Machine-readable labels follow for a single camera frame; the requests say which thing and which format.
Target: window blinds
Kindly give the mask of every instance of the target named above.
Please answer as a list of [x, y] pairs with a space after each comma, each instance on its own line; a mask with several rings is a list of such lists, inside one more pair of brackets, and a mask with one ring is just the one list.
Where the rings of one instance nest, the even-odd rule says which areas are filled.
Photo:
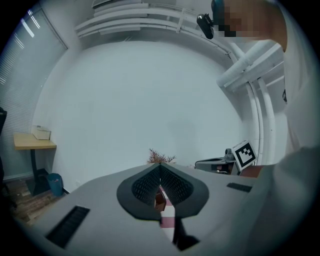
[[41, 90], [66, 51], [43, 10], [29, 10], [0, 56], [0, 107], [7, 118], [0, 136], [6, 178], [32, 172], [30, 152], [15, 150], [13, 134], [30, 133]]

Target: metal bracket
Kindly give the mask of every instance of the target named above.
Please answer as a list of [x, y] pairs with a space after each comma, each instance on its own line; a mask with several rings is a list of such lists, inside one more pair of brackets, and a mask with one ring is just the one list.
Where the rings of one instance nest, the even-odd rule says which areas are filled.
[[185, 15], [186, 15], [186, 9], [183, 8], [182, 12], [181, 12], [180, 19], [179, 19], [178, 27], [176, 28], [177, 34], [180, 33], [180, 30], [181, 30], [181, 27], [182, 27], [182, 23], [184, 22], [184, 19], [185, 19]]

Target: blue trash bin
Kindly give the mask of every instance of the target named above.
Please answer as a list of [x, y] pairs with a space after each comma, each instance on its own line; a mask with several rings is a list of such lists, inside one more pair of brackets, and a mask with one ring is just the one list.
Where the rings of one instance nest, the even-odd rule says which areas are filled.
[[49, 186], [51, 188], [52, 193], [56, 196], [56, 197], [60, 197], [62, 196], [63, 189], [62, 189], [62, 178], [59, 174], [57, 173], [50, 173], [47, 176], [47, 180], [49, 183]]

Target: small wooden table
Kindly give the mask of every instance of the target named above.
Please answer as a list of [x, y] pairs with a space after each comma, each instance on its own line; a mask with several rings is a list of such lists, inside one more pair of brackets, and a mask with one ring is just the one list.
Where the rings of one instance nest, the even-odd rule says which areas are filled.
[[46, 169], [37, 169], [35, 150], [55, 149], [57, 147], [51, 140], [40, 140], [31, 133], [14, 133], [14, 149], [30, 150], [31, 164], [34, 179], [26, 180], [26, 185], [32, 196], [39, 195], [50, 189]]

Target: pink object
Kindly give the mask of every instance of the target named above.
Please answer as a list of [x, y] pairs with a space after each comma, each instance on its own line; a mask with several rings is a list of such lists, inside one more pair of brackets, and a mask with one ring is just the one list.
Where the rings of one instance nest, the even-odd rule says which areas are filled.
[[175, 227], [175, 217], [162, 217], [161, 221], [160, 227], [162, 229]]
[[169, 199], [166, 200], [166, 206], [173, 206]]

